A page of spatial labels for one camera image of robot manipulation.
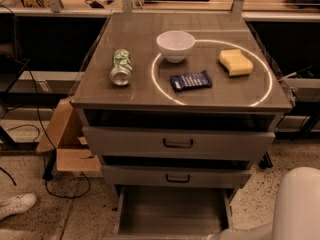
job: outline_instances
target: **cardboard box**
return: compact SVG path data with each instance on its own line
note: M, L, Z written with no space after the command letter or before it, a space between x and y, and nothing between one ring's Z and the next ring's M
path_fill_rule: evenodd
M59 102L46 129L47 134L42 135L36 152L56 149L57 172L71 172L77 176L83 172L88 177L102 177L100 161L86 145L82 122L70 100L67 98Z

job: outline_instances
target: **white bowl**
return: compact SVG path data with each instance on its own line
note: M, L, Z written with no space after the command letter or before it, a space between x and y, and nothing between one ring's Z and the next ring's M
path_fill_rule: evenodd
M157 37L160 53L173 63L184 60L195 42L194 37L184 31L167 31Z

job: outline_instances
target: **cabinet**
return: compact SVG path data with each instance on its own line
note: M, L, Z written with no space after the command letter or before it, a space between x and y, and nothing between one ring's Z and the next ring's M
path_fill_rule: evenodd
M197 42L185 61L172 64L160 56L156 37L177 29ZM119 48L133 61L126 87L108 78ZM230 48L251 59L250 76L229 78L217 62ZM203 69L212 88L171 88L171 74ZM291 109L243 19L210 13L114 14L72 105L106 183L121 187L116 233L129 235L201 235L230 226L229 202ZM192 232L190 223L197 225Z

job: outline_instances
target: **can lid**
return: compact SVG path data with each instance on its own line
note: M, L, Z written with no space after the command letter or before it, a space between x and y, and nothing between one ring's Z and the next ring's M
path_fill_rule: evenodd
M130 78L131 78L131 71L121 66L116 66L110 72L110 80L114 84L119 86L124 86L129 84Z

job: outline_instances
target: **speckled floor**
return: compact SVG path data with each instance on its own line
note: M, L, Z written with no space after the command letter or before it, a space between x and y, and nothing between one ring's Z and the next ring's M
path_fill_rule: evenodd
M252 167L252 176L238 191L231 205L234 227L250 229L272 221L274 200L282 177L291 169L308 166L320 169L319 140L276 140L268 152L273 167ZM34 192L38 201L28 212L0 222L0 239L104 239L113 234L117 195L102 178L90 178L90 189L79 198L61 198L48 193L42 175L43 157L33 152L2 153L0 165L17 186L0 172L0 199ZM85 178L55 177L47 182L50 192L79 196L88 188Z

